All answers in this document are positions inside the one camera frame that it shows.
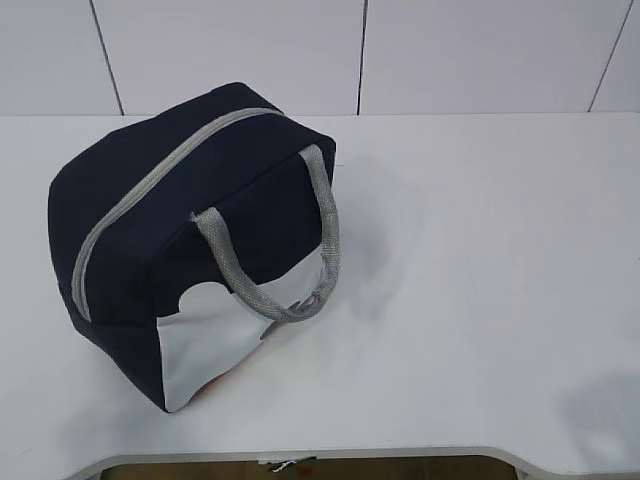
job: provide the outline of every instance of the white tile wall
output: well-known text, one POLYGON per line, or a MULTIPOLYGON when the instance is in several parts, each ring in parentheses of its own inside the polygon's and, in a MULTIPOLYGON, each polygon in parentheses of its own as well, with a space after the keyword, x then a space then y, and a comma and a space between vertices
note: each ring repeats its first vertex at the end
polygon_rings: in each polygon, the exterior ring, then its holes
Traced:
POLYGON ((370 0, 362 113, 586 111, 628 5, 370 0))
POLYGON ((635 0, 593 111, 640 112, 640 2, 635 0))
POLYGON ((243 81, 291 114, 354 114, 363 0, 97 0, 125 113, 243 81))
POLYGON ((88 1, 0 2, 0 115, 113 115, 88 1))

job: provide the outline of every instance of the navy blue bag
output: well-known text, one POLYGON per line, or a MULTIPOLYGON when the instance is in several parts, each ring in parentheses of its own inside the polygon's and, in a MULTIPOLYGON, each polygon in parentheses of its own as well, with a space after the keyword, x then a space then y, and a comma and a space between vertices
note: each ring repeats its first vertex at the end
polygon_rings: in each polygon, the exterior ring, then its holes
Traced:
POLYGON ((334 157, 331 138, 239 83, 111 132, 49 190, 75 328, 180 409, 325 305, 340 262, 334 157))

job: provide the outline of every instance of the white panel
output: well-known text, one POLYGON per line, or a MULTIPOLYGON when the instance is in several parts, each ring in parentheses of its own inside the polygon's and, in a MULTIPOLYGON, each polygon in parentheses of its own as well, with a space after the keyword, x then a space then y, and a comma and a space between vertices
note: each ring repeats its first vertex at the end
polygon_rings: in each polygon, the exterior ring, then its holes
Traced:
POLYGON ((594 111, 640 112, 640 3, 636 0, 620 35, 594 111))
POLYGON ((586 111, 629 0, 370 0, 362 112, 586 111))
POLYGON ((362 0, 99 0, 127 114, 242 81, 292 114, 356 111, 362 0))
POLYGON ((0 115, 113 115, 88 1, 0 3, 0 115))
MULTIPOLYGON (((321 271, 316 249, 261 288, 281 305, 292 305, 311 294, 321 271)), ((167 410, 182 408, 202 386, 236 366, 260 345, 260 336, 271 323, 219 283, 200 283, 184 292, 180 312, 158 318, 167 410)))

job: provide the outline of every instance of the red patch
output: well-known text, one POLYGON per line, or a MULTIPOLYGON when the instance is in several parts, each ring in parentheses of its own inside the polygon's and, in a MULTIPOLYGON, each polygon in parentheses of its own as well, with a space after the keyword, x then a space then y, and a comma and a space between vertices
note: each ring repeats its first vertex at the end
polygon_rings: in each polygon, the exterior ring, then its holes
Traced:
POLYGON ((310 477, 313 475, 313 468, 296 465, 296 470, 301 477, 310 477))

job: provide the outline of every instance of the tile grout line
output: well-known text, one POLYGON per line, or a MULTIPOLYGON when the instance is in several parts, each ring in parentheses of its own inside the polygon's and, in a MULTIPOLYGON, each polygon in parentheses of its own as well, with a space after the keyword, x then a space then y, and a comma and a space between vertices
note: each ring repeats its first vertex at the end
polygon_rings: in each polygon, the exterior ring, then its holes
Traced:
POLYGON ((358 103, 356 115, 360 115, 360 99, 362 97, 362 72, 364 70, 364 42, 367 34, 367 16, 369 14, 369 0, 364 0, 362 6, 362 41, 360 43, 360 73, 358 77, 358 103))
POLYGON ((100 40, 100 45, 102 46, 102 55, 104 56, 104 61, 107 63, 107 70, 109 71, 109 78, 111 79, 111 86, 113 87, 113 93, 115 93, 116 101, 118 102, 118 110, 120 110, 120 115, 124 116, 124 109, 122 108, 122 100, 120 99, 120 92, 118 92, 118 86, 116 85, 116 78, 113 75, 113 69, 111 68, 111 62, 109 61, 109 54, 107 53, 107 47, 104 44, 104 37, 102 36, 102 29, 100 28, 100 23, 98 22, 98 15, 96 14, 96 7, 93 4, 93 0, 89 0, 89 6, 91 7, 91 15, 93 15, 93 21, 96 25, 96 30, 98 31, 98 39, 100 40))
POLYGON ((620 37, 622 36, 622 31, 624 30, 624 26, 627 24, 627 19, 629 18, 629 13, 631 13, 631 8, 633 7, 633 3, 636 0, 629 0, 629 6, 627 7, 627 13, 622 20, 622 25, 620 25, 620 30, 618 31, 618 35, 616 36, 615 42, 613 42, 613 48, 611 49, 611 54, 609 55, 609 59, 607 60, 606 65, 604 66, 604 70, 602 71, 602 76, 600 77, 600 81, 598 82, 598 86, 596 87, 596 91, 593 94, 593 98, 591 99, 591 103, 589 104, 589 108, 587 112, 591 112, 593 108, 593 104, 596 102, 596 98, 598 97, 598 93, 600 92, 600 87, 602 87, 602 82, 604 81, 604 77, 607 75, 607 70, 609 70, 609 64, 611 63, 611 59, 618 47, 618 42, 620 41, 620 37))

